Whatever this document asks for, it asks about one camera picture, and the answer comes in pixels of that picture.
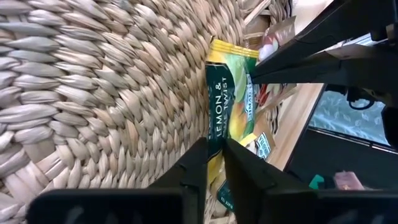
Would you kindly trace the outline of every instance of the wicker weave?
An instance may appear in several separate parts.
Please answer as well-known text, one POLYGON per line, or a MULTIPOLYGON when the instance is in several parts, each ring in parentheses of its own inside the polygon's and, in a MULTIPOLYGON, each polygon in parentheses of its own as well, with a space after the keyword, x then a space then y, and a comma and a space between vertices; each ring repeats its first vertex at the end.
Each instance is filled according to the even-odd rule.
POLYGON ((0 222, 46 190, 153 183, 206 135, 211 36, 242 24, 230 0, 0 0, 0 222))

